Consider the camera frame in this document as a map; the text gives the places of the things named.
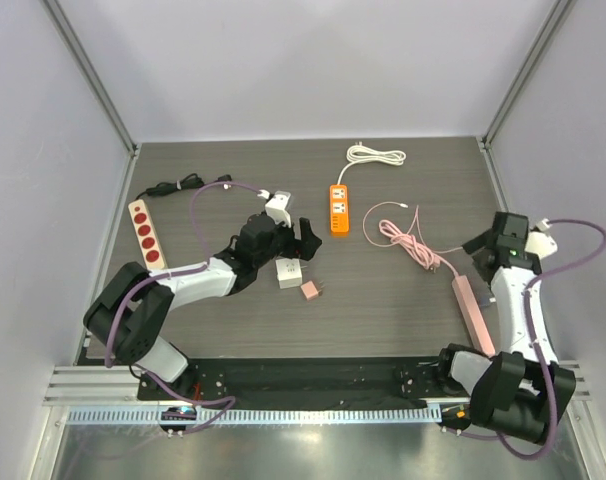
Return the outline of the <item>white cube socket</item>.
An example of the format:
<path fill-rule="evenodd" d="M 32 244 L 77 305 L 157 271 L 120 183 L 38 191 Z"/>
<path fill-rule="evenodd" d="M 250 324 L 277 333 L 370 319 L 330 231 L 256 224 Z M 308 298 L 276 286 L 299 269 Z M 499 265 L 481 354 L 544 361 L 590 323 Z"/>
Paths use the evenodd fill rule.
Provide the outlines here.
<path fill-rule="evenodd" d="M 299 259 L 279 258 L 275 260 L 276 277 L 280 289 L 300 287 L 303 272 L 307 268 Z"/>

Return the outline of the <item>pink plug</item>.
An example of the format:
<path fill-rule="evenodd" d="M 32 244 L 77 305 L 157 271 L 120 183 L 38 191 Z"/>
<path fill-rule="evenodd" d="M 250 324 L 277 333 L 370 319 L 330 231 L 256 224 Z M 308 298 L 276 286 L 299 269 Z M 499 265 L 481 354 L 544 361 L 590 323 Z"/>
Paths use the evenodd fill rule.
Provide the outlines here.
<path fill-rule="evenodd" d="M 320 281 L 309 280 L 300 286 L 306 301 L 318 299 L 323 295 L 324 284 Z"/>

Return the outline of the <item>beige red power strip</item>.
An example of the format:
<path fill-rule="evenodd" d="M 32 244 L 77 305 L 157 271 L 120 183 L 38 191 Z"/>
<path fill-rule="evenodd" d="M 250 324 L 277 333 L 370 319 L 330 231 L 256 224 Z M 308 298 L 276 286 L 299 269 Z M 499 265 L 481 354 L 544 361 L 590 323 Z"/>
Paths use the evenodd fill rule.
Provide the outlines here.
<path fill-rule="evenodd" d="M 129 203 L 128 212 L 145 266 L 148 270 L 166 269 L 167 262 L 145 201 L 138 199 Z"/>

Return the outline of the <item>pink power strip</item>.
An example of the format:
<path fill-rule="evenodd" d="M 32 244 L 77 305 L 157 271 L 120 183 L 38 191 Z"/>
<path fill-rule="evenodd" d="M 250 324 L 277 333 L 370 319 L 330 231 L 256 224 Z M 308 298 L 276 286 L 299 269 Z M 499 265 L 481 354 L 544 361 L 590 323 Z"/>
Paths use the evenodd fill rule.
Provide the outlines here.
<path fill-rule="evenodd" d="M 468 278 L 455 276 L 452 288 L 473 346 L 488 357 L 494 356 L 496 350 Z"/>

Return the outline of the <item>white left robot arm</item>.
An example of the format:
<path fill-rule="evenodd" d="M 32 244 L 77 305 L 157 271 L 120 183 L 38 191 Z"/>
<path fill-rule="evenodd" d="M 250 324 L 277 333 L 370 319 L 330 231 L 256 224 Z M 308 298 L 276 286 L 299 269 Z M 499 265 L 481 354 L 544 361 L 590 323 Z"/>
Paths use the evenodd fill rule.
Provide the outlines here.
<path fill-rule="evenodd" d="M 157 271 L 129 262 L 117 271 L 83 317 L 86 329 L 106 348 L 107 365 L 141 368 L 176 400 L 193 393 L 195 368 L 160 336 L 168 314 L 200 300 L 237 294 L 256 281 L 269 261 L 309 261 L 322 245 L 305 217 L 295 233 L 288 192 L 261 190 L 258 196 L 265 200 L 263 211 L 250 216 L 228 245 L 204 262 Z"/>

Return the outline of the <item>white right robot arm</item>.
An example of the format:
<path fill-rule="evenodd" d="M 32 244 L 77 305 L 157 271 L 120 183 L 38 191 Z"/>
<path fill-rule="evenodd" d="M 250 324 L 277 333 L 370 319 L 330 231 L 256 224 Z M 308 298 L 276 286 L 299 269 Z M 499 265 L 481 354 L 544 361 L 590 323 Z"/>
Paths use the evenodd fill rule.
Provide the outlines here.
<path fill-rule="evenodd" d="M 469 396 L 468 423 L 543 445 L 576 389 L 575 374 L 560 366 L 541 306 L 541 258 L 532 243 L 548 239 L 524 215 L 495 214 L 491 227 L 464 251 L 494 295 L 501 349 L 494 355 L 462 345 L 443 348 L 434 383 L 443 394 Z"/>

